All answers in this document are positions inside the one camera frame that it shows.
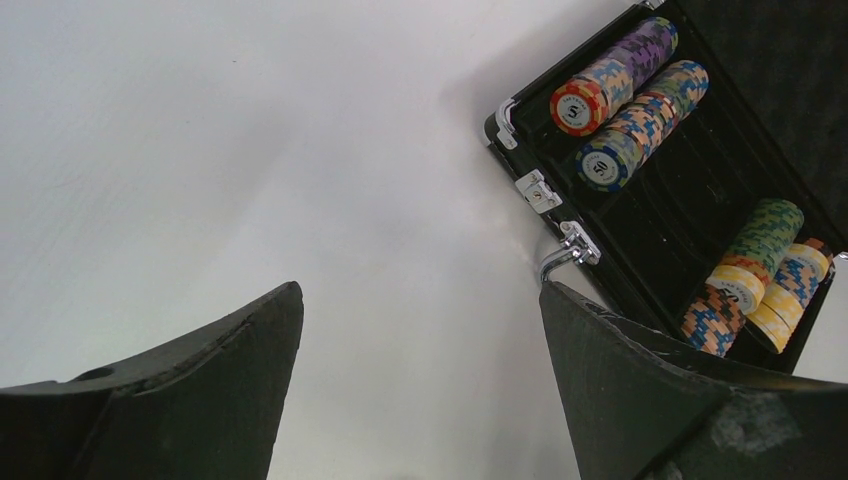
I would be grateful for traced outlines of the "yellow blue chip stack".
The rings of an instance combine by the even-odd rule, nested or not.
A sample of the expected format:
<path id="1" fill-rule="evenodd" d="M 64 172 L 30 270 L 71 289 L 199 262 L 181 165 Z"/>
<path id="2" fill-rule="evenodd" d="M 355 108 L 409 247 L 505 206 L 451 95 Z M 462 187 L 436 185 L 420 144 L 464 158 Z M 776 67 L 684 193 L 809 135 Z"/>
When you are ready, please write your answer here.
<path id="1" fill-rule="evenodd" d="M 822 240 L 807 237 L 789 246 L 759 306 L 747 315 L 751 329 L 773 353 L 782 353 L 833 263 Z"/>

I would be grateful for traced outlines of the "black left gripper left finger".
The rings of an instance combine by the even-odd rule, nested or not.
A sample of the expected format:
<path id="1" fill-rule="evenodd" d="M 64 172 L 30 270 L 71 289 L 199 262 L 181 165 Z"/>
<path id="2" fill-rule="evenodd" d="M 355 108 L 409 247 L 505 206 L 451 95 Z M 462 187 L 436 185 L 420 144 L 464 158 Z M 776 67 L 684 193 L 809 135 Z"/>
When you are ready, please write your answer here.
<path id="1" fill-rule="evenodd" d="M 5 479 L 263 479 L 304 320 L 288 282 L 67 382 L 1 392 Z"/>

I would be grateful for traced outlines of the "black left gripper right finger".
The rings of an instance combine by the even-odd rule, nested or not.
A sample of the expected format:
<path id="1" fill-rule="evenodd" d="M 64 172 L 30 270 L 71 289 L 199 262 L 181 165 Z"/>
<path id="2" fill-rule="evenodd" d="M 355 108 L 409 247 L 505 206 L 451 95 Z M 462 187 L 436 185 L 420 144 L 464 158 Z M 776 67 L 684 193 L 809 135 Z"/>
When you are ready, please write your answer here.
<path id="1" fill-rule="evenodd" d="M 539 297 L 585 479 L 843 479 L 847 387 L 701 352 L 558 282 Z"/>

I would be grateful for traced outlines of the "green yellow chip stack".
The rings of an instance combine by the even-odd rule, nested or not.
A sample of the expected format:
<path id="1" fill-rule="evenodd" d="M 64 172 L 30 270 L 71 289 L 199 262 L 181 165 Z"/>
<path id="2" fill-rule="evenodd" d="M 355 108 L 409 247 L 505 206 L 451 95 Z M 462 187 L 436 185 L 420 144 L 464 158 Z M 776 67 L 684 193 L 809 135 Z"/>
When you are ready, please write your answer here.
<path id="1" fill-rule="evenodd" d="M 802 210 L 791 201 L 759 200 L 706 283 L 728 294 L 742 313 L 753 312 L 803 224 Z"/>

